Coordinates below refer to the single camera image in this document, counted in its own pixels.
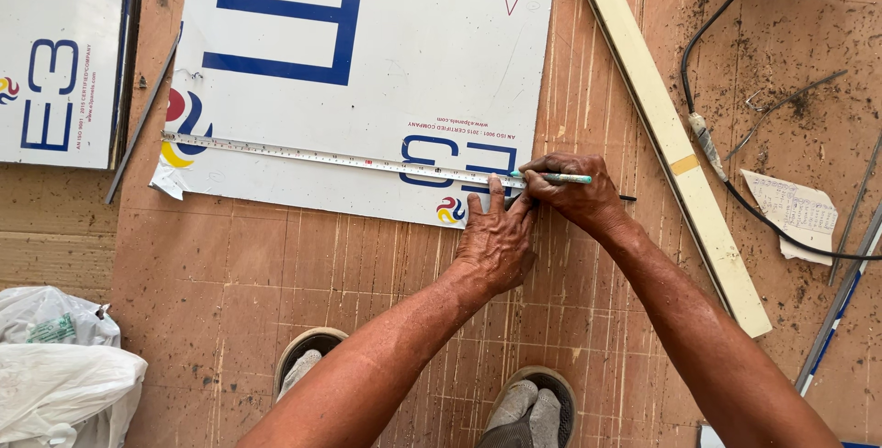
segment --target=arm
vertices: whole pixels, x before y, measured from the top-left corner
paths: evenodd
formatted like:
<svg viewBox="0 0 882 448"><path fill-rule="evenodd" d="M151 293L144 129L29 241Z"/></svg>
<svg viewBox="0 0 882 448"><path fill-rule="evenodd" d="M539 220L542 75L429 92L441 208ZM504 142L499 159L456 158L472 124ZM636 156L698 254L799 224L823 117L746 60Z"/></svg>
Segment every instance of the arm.
<svg viewBox="0 0 882 448"><path fill-rule="evenodd" d="M735 321L624 211L598 156L552 153L524 165L527 190L584 229L631 282L671 363L727 446L842 445ZM556 186L533 171L587 174Z"/></svg>
<svg viewBox="0 0 882 448"><path fill-rule="evenodd" d="M493 176L487 213L478 195L469 194L469 223L447 271L318 361L239 447L372 444L453 333L491 298L521 284L532 268L533 201L522 194L506 211L503 192Z"/></svg>

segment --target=man's left hand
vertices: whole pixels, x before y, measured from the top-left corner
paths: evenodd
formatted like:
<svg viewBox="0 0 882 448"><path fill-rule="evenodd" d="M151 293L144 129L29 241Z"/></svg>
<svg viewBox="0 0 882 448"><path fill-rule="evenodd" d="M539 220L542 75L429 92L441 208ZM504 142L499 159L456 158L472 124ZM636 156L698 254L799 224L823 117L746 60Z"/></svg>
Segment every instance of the man's left hand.
<svg viewBox="0 0 882 448"><path fill-rule="evenodd" d="M456 262L475 269L479 282L491 295L499 295L524 282L536 254L530 250L535 209L524 191L509 210L505 189L496 174L490 180L491 205L483 211L481 200L469 194L469 222L456 250Z"/></svg>

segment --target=yellow tape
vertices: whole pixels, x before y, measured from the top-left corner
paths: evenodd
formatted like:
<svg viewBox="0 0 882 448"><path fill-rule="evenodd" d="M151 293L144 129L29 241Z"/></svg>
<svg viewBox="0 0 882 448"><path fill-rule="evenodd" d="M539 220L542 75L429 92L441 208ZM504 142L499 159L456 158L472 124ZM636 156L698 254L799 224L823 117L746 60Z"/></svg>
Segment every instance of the yellow tape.
<svg viewBox="0 0 882 448"><path fill-rule="evenodd" d="M671 172L674 172L675 176L679 176L680 174L689 171L690 169L694 169L699 166L699 159L695 157L695 154L692 153L679 159L675 163L670 165Z"/></svg>

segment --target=handwritten note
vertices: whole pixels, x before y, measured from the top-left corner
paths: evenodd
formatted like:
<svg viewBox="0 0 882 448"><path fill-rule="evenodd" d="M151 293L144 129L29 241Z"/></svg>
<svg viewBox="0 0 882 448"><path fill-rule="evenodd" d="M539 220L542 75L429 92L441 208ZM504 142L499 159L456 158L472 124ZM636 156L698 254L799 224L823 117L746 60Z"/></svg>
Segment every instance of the handwritten note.
<svg viewBox="0 0 882 448"><path fill-rule="evenodd" d="M819 189L741 170L763 214L791 238L816 249L832 249L832 229L836 226L836 207ZM780 252L786 258L832 264L832 258L800 249L782 239Z"/></svg>

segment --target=man's right hand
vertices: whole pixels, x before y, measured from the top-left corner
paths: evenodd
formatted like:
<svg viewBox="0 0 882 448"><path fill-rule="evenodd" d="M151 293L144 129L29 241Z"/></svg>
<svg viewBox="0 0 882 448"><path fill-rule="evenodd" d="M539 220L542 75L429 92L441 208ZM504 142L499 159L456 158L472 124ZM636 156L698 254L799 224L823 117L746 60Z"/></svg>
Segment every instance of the man's right hand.
<svg viewBox="0 0 882 448"><path fill-rule="evenodd" d="M609 239L633 223L599 155L556 151L522 165L519 170L524 173L530 196L550 204L594 239ZM536 172L588 175L591 184L551 184Z"/></svg>

